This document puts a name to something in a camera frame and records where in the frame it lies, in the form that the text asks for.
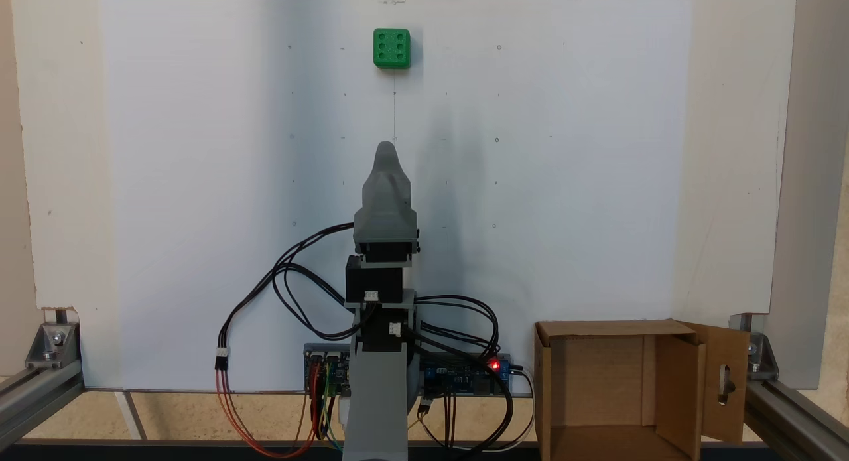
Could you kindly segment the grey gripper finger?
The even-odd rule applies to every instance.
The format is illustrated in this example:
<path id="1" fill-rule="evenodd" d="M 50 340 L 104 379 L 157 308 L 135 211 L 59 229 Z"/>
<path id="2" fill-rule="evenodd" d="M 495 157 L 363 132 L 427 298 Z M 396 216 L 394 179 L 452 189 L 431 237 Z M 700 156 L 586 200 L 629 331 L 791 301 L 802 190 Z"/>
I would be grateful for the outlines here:
<path id="1" fill-rule="evenodd" d="M 361 190 L 362 210 L 378 203 L 412 210 L 411 182 L 391 141 L 382 141 L 376 147 L 371 171 Z"/>

